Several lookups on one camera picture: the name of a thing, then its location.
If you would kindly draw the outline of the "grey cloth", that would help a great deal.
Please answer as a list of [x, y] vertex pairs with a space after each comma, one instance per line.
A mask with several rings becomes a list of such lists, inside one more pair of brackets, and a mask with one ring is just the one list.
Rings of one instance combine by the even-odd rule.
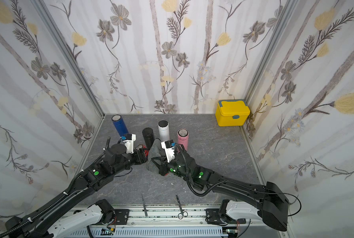
[[161, 146], [161, 141], [156, 138], [154, 143], [149, 150], [148, 161], [146, 163], [146, 169], [154, 174], [159, 174], [159, 168], [152, 161], [153, 158], [165, 156], [165, 150]]

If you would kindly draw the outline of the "blue thermos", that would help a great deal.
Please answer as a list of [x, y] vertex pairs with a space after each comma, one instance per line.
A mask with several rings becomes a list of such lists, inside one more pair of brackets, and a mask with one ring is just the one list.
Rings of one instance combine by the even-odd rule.
[[129, 133], [124, 119], [121, 115], [113, 115], [111, 121], [120, 137], [125, 136]]

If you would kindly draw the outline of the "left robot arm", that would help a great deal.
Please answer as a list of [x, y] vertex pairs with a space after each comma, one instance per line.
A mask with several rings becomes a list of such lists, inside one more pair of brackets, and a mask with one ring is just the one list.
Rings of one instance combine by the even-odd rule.
[[127, 150], [124, 143], [109, 145], [107, 140], [103, 153], [86, 169], [71, 180], [68, 187], [43, 207], [24, 218], [9, 220], [11, 228], [0, 234], [0, 238], [50, 238], [48, 229], [79, 202], [113, 181], [114, 177], [133, 165], [147, 162], [143, 148]]

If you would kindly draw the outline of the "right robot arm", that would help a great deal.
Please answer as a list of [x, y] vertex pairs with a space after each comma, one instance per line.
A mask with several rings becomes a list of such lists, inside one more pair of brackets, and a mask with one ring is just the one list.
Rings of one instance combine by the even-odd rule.
[[167, 152], [154, 143], [149, 159], [161, 176], [173, 174], [182, 178], [193, 194], [204, 197], [210, 192], [221, 193], [256, 208], [256, 216], [272, 229], [285, 232], [288, 227], [289, 200], [280, 188], [267, 182], [253, 184], [223, 176], [196, 163], [186, 150], [170, 148], [173, 159], [168, 160]]

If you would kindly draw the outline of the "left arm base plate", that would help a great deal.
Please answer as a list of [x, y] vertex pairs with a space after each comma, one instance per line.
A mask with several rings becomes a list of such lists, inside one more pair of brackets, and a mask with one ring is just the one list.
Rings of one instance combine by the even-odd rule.
[[108, 225], [126, 225], [129, 218], [129, 212], [129, 209], [115, 209]]

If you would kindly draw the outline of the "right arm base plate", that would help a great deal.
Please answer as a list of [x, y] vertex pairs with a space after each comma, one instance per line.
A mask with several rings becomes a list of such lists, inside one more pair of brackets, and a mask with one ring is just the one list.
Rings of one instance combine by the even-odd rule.
[[206, 209], [206, 218], [205, 221], [209, 225], [217, 225], [217, 226], [225, 226], [226, 223], [224, 223], [221, 220], [221, 217], [219, 215], [219, 209]]

